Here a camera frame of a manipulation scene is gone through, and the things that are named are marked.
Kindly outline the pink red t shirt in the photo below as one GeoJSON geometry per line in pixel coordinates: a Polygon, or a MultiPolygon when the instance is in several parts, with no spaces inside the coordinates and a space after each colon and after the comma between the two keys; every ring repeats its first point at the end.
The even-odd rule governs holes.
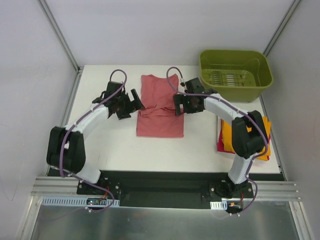
{"type": "Polygon", "coordinates": [[[141,102],[145,109],[138,111],[138,137],[184,137],[184,116],[176,116],[174,104],[178,84],[179,78],[176,74],[171,75],[169,79],[152,74],[141,76],[141,102]]]}

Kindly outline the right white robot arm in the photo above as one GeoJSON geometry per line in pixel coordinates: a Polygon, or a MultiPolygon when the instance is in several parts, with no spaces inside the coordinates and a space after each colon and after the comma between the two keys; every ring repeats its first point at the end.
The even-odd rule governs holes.
{"type": "Polygon", "coordinates": [[[225,181],[214,191],[223,198],[237,197],[249,181],[254,159],[268,150],[268,136],[261,113],[241,110],[216,91],[205,90],[198,78],[181,81],[180,85],[184,91],[173,96],[176,116],[208,111],[231,127],[234,160],[225,181]]]}

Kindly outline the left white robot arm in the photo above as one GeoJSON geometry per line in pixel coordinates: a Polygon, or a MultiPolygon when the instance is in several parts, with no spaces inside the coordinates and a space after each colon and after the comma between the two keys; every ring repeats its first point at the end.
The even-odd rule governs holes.
{"type": "Polygon", "coordinates": [[[95,98],[89,109],[74,123],[51,129],[46,162],[62,173],[74,174],[88,183],[88,188],[99,195],[105,191],[102,171],[86,161],[85,140],[101,123],[113,114],[119,120],[131,117],[131,113],[144,108],[137,91],[130,90],[133,100],[122,83],[110,81],[105,91],[95,98]]]}

